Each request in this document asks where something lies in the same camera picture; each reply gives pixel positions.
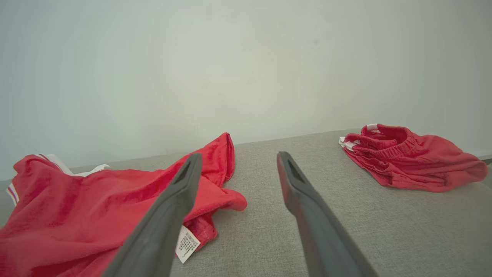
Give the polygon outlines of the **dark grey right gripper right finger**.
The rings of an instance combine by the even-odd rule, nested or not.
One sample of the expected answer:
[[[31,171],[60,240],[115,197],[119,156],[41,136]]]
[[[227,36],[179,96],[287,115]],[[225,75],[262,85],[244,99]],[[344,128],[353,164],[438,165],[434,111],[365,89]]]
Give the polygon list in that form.
[[[377,272],[288,152],[276,156],[283,199],[295,216],[311,277],[376,277]]]

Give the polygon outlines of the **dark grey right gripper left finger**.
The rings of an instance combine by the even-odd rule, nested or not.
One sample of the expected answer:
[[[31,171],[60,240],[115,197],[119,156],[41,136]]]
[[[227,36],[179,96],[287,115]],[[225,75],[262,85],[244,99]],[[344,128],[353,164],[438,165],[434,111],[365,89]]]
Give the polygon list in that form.
[[[191,154],[105,269],[104,277],[168,277],[184,218],[194,207],[202,155]]]

